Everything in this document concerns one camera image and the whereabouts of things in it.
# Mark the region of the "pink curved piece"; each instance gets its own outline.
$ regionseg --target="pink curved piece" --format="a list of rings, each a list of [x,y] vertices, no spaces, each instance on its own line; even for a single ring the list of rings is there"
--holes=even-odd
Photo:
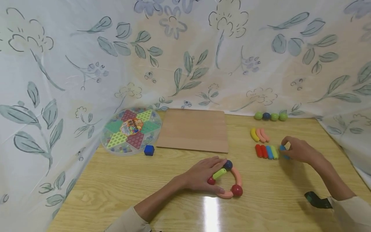
[[[263,128],[260,129],[260,134],[265,138],[265,140],[266,140],[267,142],[269,142],[270,139],[269,139],[269,137],[265,134]]]
[[[218,193],[217,195],[219,197],[225,198],[225,199],[228,199],[228,198],[232,198],[233,197],[233,193],[231,191],[226,191],[224,194]]]
[[[261,134],[261,131],[260,131],[260,128],[257,128],[256,129],[256,136],[260,139],[260,142],[262,143],[265,143],[265,138],[263,138],[262,134]]]
[[[242,178],[241,178],[240,173],[237,171],[235,167],[232,167],[231,172],[234,176],[234,180],[236,181],[236,184],[242,187]],[[233,193],[232,191],[226,191],[224,194],[217,194],[217,196],[228,199],[228,198],[233,197]]]

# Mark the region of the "left hand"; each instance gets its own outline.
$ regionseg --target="left hand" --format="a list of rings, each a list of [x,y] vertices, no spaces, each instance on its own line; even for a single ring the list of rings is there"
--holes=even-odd
[[[207,180],[219,171],[226,162],[227,159],[220,159],[218,156],[203,159],[175,179],[180,181],[185,189],[223,194],[225,192],[223,188],[210,185]]]

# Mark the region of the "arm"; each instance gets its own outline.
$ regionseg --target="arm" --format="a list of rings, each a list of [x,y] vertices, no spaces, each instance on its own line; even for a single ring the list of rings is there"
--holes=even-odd
[[[220,170],[226,161],[226,159],[220,159],[217,156],[201,160],[187,172],[174,177],[159,191],[129,208],[105,232],[150,232],[151,228],[148,222],[179,190],[190,189],[224,193],[224,189],[221,187],[208,184],[207,179]]]
[[[332,164],[306,141],[290,136],[282,140],[282,145],[290,143],[290,149],[280,151],[294,160],[311,165],[321,176],[332,197],[328,200],[334,209],[334,215],[344,232],[371,231],[371,207],[357,197],[344,183]]]

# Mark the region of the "plywood board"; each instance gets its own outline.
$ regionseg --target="plywood board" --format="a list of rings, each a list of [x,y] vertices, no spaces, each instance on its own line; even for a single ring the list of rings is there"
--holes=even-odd
[[[168,109],[156,146],[228,153],[224,112]]]

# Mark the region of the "sticker label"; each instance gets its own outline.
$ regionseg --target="sticker label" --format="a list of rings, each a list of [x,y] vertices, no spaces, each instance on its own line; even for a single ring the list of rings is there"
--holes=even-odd
[[[143,122],[140,119],[132,118],[127,121],[125,121],[121,126],[121,132],[126,135],[134,135],[141,131],[143,128]]]

